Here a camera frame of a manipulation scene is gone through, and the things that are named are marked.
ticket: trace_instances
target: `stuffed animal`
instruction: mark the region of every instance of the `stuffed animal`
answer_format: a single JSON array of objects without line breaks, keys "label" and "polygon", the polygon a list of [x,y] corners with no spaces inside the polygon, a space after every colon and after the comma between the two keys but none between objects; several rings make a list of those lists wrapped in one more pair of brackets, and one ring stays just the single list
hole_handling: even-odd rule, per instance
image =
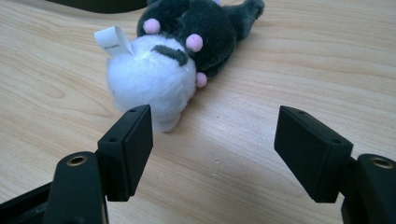
[{"label": "stuffed animal", "polygon": [[148,0],[131,53],[107,63],[117,107],[150,105],[153,128],[171,131],[195,89],[219,73],[263,9],[262,0],[225,7],[212,0]]}]

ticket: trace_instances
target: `plush toy eyebrow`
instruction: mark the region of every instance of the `plush toy eyebrow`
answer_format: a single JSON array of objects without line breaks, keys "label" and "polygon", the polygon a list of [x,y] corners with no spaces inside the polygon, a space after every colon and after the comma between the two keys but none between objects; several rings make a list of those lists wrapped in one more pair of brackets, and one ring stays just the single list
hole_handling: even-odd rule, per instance
[{"label": "plush toy eyebrow", "polygon": [[165,45],[156,45],[151,51],[154,50],[166,57],[175,59],[176,61],[178,61],[179,66],[183,66],[184,64],[186,64],[187,60],[189,59],[189,56],[187,56],[187,54],[181,49],[171,49],[169,47],[166,47]]}]

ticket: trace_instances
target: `wood grain surface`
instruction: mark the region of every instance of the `wood grain surface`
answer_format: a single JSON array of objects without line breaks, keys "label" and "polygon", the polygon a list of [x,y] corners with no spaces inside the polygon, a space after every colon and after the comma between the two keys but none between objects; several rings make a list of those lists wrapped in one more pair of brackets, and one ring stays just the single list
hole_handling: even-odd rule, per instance
[{"label": "wood grain surface", "polygon": [[[154,133],[136,195],[108,203],[111,223],[342,223],[343,196],[313,202],[274,151],[281,105],[343,135],[354,158],[396,160],[396,2],[265,3],[175,130]],[[64,156],[97,149],[122,113],[93,33],[117,25],[133,39],[142,12],[0,1],[0,203],[50,182]]]}]

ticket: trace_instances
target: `white fluffy ball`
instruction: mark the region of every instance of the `white fluffy ball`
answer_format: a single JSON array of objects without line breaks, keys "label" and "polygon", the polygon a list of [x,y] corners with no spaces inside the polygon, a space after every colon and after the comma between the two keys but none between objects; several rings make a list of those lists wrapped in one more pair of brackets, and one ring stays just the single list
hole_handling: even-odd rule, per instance
[{"label": "white fluffy ball", "polygon": [[175,39],[160,35],[138,37],[131,42],[134,55],[108,61],[107,85],[119,109],[150,105],[153,128],[169,132],[195,92],[196,70],[192,59],[179,66],[176,60],[153,51],[156,45],[185,52]]}]

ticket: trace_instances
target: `pink pom-pom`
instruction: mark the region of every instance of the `pink pom-pom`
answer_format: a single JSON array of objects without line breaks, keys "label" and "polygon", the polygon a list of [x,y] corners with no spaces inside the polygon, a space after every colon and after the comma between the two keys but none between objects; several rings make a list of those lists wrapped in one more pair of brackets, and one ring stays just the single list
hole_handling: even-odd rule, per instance
[{"label": "pink pom-pom", "polygon": [[197,78],[195,81],[195,86],[198,88],[202,88],[207,83],[207,77],[204,73],[197,73]]},{"label": "pink pom-pom", "polygon": [[159,21],[151,18],[145,21],[143,24],[143,29],[145,30],[146,34],[155,35],[160,32],[161,25]]},{"label": "pink pom-pom", "polygon": [[189,35],[186,40],[186,47],[191,49],[194,52],[198,52],[201,50],[204,44],[203,39],[199,35]]}]

